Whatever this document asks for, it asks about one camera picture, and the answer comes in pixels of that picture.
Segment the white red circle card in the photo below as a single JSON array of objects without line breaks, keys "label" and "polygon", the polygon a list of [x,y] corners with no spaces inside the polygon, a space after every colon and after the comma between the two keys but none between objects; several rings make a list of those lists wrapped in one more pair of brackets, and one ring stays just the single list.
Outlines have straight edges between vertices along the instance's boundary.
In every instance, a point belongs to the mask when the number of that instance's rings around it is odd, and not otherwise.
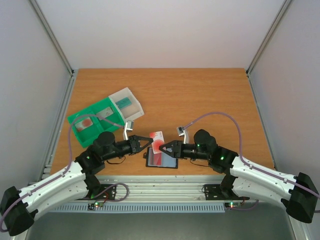
[{"label": "white red circle card", "polygon": [[151,143],[152,151],[154,154],[161,153],[160,146],[165,143],[164,135],[162,131],[151,132],[149,137],[152,138],[153,142]]}]

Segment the black card holder wallet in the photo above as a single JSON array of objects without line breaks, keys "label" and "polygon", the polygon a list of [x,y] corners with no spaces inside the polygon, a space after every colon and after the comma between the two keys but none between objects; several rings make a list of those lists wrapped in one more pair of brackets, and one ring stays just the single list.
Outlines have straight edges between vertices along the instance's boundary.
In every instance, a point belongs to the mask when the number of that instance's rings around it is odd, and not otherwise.
[{"label": "black card holder wallet", "polygon": [[154,153],[151,147],[147,148],[143,158],[145,159],[145,166],[148,168],[177,169],[179,165],[177,158],[173,158],[163,152]]}]

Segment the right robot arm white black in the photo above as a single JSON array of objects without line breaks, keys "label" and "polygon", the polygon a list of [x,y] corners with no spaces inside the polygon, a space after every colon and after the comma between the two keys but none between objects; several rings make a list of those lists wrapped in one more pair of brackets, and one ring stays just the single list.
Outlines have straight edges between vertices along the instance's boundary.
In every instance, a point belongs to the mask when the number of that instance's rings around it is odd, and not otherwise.
[{"label": "right robot arm white black", "polygon": [[204,129],[193,143],[173,140],[159,150],[176,159],[206,160],[215,172],[224,174],[220,184],[225,198],[246,197],[276,205],[292,218],[310,224],[318,202],[318,190],[309,175],[279,172],[250,161],[239,153],[219,146]]}]

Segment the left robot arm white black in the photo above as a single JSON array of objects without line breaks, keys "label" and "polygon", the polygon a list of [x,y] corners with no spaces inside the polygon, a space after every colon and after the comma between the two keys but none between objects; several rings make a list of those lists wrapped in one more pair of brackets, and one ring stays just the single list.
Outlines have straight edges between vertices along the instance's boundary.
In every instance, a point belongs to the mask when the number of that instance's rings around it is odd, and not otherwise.
[{"label": "left robot arm white black", "polygon": [[105,131],[60,171],[21,189],[7,188],[0,202],[0,231],[16,236],[60,204],[86,196],[96,199],[101,193],[96,174],[105,168],[105,162],[140,153],[152,142],[138,135],[116,141],[112,132]]}]

